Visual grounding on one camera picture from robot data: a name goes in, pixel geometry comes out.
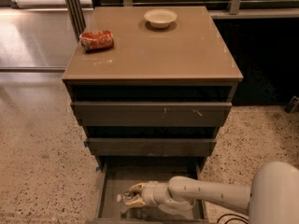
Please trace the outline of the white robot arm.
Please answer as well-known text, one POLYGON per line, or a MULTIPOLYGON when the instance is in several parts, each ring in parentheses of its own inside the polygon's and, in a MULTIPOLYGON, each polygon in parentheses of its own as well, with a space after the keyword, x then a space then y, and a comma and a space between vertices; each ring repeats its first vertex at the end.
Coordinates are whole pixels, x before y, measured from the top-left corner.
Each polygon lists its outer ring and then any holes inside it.
POLYGON ((249 224, 299 224, 299 170, 272 161, 260 167, 247 187, 174 176, 167 182, 135 184, 122 194, 128 208, 164 211, 190 210, 197 200, 246 215, 249 224))

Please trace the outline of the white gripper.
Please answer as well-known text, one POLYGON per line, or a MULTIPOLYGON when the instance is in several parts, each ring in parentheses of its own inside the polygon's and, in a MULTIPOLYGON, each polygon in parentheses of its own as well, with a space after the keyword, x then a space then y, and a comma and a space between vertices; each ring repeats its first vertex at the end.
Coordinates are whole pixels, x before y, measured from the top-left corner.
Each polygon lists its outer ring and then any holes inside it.
POLYGON ((127 199, 124 203, 128 208, 140 208, 146 205, 158 206, 169 199, 168 184, 157 181, 141 182, 129 188, 132 193, 141 193, 127 199))

